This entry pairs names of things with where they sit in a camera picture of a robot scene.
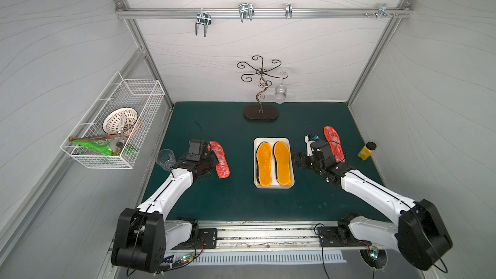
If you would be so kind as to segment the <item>brown metal glass rack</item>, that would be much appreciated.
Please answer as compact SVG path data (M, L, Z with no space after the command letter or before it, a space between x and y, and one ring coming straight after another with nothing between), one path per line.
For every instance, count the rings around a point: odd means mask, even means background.
M265 93L272 86L272 79L283 81L288 78L287 75L273 76L270 72L280 68L282 62L279 59L272 59L271 64L274 64L272 68L264 67L264 58L261 55L254 55L251 58L253 61L260 61L260 67L255 68L250 63L246 61L240 61L236 64L237 68L245 69L247 67L253 69L253 72L244 73L240 76L244 83L250 83L253 81L253 76L258 77L258 87L260 90L257 92L255 98L257 101L256 105L248 105L244 109L244 118L250 121L275 121L279 116L279 111L274 106L263 107L262 100L265 98Z

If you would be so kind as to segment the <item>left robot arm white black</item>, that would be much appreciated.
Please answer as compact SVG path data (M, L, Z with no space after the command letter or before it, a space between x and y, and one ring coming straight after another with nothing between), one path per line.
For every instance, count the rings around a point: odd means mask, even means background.
M188 152L180 159L175 158L173 151L162 150L156 163L169 172L168 177L146 201L135 209L126 208L118 218L111 264L125 268L128 276L135 271L165 273L195 260L199 256L197 252L176 261L168 253L181 244L195 248L203 242L197 220L167 217L200 176L211 169L216 169L222 178L230 174L222 146L204 140L191 140Z

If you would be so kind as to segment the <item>hanging wine glass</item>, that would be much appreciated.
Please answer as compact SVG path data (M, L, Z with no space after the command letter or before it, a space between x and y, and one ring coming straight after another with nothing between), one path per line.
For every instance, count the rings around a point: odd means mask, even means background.
M284 85L284 80L288 78L286 71L280 72L280 84L275 88L275 103L283 104L287 96L287 87Z

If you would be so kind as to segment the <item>green plastic item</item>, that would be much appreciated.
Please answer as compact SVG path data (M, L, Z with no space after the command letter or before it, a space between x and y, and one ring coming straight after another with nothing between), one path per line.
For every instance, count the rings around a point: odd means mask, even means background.
M133 145L127 145L126 138L69 138L68 141L103 156L137 154L140 151Z

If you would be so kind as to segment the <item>metal hook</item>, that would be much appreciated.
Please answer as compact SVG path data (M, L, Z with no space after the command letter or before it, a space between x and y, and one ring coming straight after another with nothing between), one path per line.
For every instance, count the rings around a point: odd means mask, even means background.
M382 4L381 6L379 6L376 12L372 14L364 13L364 15L367 18L375 18L375 19L381 19L381 18L393 19L399 17L398 13L389 12L386 4Z
M196 23L195 23L195 35L198 36L200 32L200 28L203 28L204 37L206 37L208 28L211 25L211 21L212 21L212 17L210 14L204 11L201 11L201 13L197 14Z
M293 13L293 6L292 6L292 4L288 3L285 6L285 18L286 19L291 19L292 18L292 13Z
M250 3L244 3L238 6L240 21L243 23L245 20L252 21L254 16L254 6Z

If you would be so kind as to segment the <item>orange insole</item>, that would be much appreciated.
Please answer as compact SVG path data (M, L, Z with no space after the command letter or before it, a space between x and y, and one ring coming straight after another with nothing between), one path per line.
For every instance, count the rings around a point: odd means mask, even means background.
M273 147L276 164L276 179L280 186L291 186L291 153L284 142L276 142Z
M271 161L272 152L271 146L267 142L262 142L256 151L257 159L257 182L259 186L269 187L272 184Z

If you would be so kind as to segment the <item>aluminium top rail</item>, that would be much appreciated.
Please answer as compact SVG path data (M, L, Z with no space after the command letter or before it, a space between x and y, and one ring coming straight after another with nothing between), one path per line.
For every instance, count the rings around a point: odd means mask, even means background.
M414 14L412 9L387 8L389 12L399 14L397 18L409 18ZM291 19L353 19L366 18L364 13L372 14L378 10L373 8L295 8ZM204 11L212 19L240 20L238 8L213 9L126 9L117 11L120 19L189 19L195 20L197 14ZM286 19L285 7L282 8L254 8L253 20L256 19Z

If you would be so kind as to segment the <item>green table mat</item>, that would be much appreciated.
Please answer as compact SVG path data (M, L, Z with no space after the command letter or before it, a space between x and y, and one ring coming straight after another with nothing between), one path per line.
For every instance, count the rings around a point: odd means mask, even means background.
M245 103L231 102L175 105L162 148L181 156L192 139L218 142L225 151L230 175L220 179L213 171L204 174L183 193L169 218L324 222L356 213L384 220L372 206L326 183L311 170L296 169L295 184L289 189L259 189L254 184L255 139L286 138L292 152L303 152L305 136L323 136L326 126L340 136L347 163L379 182L374 163L357 156L364 141L345 103L284 103L278 106L275 121L249 121L244 109Z

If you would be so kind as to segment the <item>white plastic strainer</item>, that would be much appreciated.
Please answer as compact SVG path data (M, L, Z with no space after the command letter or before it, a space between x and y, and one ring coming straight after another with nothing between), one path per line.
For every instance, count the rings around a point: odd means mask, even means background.
M104 120L102 129L109 136L129 136L138 121L138 112L130 107L112 111Z

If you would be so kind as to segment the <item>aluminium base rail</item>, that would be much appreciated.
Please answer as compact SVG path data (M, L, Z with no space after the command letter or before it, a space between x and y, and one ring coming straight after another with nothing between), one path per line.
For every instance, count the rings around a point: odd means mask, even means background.
M144 248L146 234L149 242ZM153 224L134 222L116 231L111 256L123 253L135 256L141 252L163 258L179 251L208 253L311 251L325 247L330 250L362 249L362 242L352 244L337 238L337 222L277 221L199 221L174 220Z

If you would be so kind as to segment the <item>yellow bottle black cap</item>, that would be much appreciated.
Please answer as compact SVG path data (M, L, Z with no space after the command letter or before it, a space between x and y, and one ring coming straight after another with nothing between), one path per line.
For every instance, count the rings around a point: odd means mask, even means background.
M371 155L372 153L376 150L377 148L377 144L374 143L374 142L367 142L365 144L365 146L360 150L360 152L358 153L358 157L363 160L363 161L366 161Z

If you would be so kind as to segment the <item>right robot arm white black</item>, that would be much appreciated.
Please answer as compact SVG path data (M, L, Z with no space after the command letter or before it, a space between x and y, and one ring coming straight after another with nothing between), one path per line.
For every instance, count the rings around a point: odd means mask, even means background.
M380 245L399 252L419 270L442 261L453 241L443 219L430 201L415 201L371 180L334 156L330 142L306 139L307 151L292 154L293 166L310 169L326 183L348 192L382 213L387 221L351 213L338 221L337 238L344 245Z

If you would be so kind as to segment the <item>white storage box tray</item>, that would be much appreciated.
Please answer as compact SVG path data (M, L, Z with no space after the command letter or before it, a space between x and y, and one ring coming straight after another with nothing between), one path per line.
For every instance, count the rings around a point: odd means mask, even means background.
M257 182L257 159L256 159L256 151L257 151L258 146L262 142L267 142L268 144L270 144L270 146L271 146L271 152L272 152L272 161L271 161L272 184L269 187L259 186L259 184ZM276 164L275 164L275 158L274 158L274 155L273 155L273 147L274 147L274 144L276 142L284 142L288 146L289 151L291 150L290 149L290 143L289 143L289 140L287 138L256 138L254 140L254 147L253 147L253 154L254 154L254 159L253 159L253 161L254 161L254 163L253 163L253 166L254 166L253 182L254 182L255 186L258 189L290 189L290 188L292 188L294 186L294 183L295 183L295 180L294 179L295 179L295 177L294 177L294 172L293 172L292 159L291 159L291 179L292 179L291 186L289 186L289 187L280 186L279 183L278 183L278 181L277 181L277 179L276 179Z

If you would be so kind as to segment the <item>red insole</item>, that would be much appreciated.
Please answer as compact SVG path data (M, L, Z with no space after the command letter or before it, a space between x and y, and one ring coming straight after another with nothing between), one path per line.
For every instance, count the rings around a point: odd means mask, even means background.
M324 127L324 136L331 147L331 151L333 153L333 156L335 157L336 162L344 162L346 156L337 131L333 127L326 126Z
M220 179L228 178L230 176L230 169L227 164L226 155L223 147L218 142L211 141L210 148L215 153L218 159L218 164L216 165L216 173L218 175L218 178Z

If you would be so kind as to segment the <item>clear plastic cup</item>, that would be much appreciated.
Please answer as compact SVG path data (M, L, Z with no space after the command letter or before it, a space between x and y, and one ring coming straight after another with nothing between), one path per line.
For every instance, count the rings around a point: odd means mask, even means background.
M161 150L157 155L156 164L158 164L165 171L172 171L174 165L176 164L174 152L170 149Z

